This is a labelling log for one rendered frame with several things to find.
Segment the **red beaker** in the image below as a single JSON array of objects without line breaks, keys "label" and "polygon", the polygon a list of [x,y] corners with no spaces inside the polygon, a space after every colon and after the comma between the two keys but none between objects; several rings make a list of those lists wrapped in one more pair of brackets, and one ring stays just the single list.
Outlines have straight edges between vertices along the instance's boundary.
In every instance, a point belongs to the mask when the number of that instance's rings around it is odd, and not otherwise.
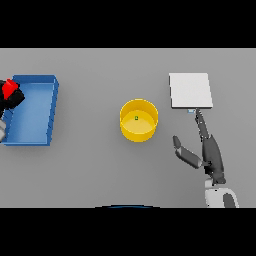
[{"label": "red beaker", "polygon": [[7,100],[12,93],[19,88],[18,84],[11,79],[7,79],[2,86],[4,99]]}]

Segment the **blue tray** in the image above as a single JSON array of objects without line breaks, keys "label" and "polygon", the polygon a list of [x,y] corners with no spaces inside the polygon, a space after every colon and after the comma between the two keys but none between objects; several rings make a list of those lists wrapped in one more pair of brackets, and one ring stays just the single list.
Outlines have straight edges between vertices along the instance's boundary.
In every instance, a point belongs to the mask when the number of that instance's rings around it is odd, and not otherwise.
[{"label": "blue tray", "polygon": [[55,75],[14,75],[25,100],[5,110],[5,146],[49,146],[52,140],[59,83]]}]

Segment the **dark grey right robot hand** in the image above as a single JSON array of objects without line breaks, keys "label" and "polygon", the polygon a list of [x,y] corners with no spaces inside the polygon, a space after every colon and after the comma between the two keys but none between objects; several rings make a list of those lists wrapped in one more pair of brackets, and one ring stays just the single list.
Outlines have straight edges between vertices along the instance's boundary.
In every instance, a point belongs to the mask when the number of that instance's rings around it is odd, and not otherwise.
[{"label": "dark grey right robot hand", "polygon": [[224,165],[219,146],[213,135],[210,135],[200,109],[196,109],[195,121],[202,143],[202,156],[199,157],[186,149],[177,136],[173,137],[176,156],[195,169],[204,168],[205,174],[212,179],[213,185],[225,184]]}]

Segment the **yellow bowl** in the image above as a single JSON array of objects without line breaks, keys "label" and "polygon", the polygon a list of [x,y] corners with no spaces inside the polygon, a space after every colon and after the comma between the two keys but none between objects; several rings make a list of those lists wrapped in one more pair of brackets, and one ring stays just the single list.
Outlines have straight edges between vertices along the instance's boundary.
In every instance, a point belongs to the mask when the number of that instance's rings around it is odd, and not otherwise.
[{"label": "yellow bowl", "polygon": [[132,142],[150,139],[158,125],[158,110],[155,105],[142,98],[126,102],[120,110],[120,130]]}]

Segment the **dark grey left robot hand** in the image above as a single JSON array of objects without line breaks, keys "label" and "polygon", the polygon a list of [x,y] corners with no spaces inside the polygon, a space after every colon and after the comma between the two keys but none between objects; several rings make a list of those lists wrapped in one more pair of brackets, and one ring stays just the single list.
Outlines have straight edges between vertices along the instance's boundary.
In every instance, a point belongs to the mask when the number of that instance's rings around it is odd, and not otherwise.
[{"label": "dark grey left robot hand", "polygon": [[2,93],[2,86],[5,81],[6,80],[0,80],[0,117],[3,115],[5,110],[14,109],[25,99],[25,96],[20,89],[20,84],[16,82],[19,88],[15,90],[7,100],[5,100]]}]

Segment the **pale square measuring scale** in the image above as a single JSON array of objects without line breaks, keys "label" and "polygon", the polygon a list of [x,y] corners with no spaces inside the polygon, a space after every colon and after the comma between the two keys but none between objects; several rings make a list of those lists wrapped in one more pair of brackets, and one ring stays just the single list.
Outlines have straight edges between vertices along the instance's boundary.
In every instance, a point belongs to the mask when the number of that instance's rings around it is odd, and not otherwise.
[{"label": "pale square measuring scale", "polygon": [[172,109],[212,109],[209,76],[207,73],[170,73],[170,99]]}]

